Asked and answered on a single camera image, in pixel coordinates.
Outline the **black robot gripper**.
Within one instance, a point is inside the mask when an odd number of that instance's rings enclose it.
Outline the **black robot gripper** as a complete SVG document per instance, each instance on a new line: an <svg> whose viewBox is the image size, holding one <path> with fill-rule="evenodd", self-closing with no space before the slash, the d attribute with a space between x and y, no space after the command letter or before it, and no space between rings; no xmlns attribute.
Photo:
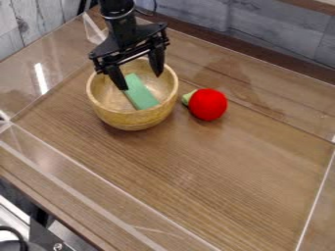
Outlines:
<svg viewBox="0 0 335 251"><path fill-rule="evenodd" d="M117 36L109 33L105 41L89 53L96 72L109 76L119 90L128 89L119 66L143 56L148 56L155 75L161 75L169 45L167 27L167 23L136 25L135 34L124 43L119 43Z"/></svg>

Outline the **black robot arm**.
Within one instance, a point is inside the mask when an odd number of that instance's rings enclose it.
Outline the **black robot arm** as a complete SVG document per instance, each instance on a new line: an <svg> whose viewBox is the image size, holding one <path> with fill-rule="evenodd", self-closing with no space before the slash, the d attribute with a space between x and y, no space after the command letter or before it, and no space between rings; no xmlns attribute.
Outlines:
<svg viewBox="0 0 335 251"><path fill-rule="evenodd" d="M89 53L99 74L108 75L120 90L128 85L120 66L147 55L156 76L164 71L168 47L167 23L139 25L133 0L99 0L100 15L108 33L101 44Z"/></svg>

